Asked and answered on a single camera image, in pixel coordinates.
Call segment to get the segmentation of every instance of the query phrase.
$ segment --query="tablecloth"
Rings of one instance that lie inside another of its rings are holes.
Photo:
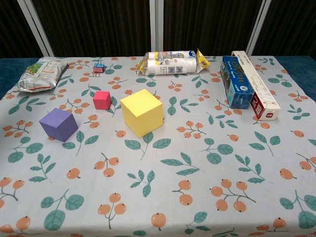
[[[258,121],[228,106],[222,57],[163,76],[135,73],[140,59],[62,58],[55,89],[0,101],[0,236],[315,236],[316,104],[278,61],[251,57],[281,106]],[[164,122],[138,138],[119,101],[144,88]],[[111,93],[107,111],[94,108],[98,90]],[[54,108],[79,126],[65,143],[39,123]]]

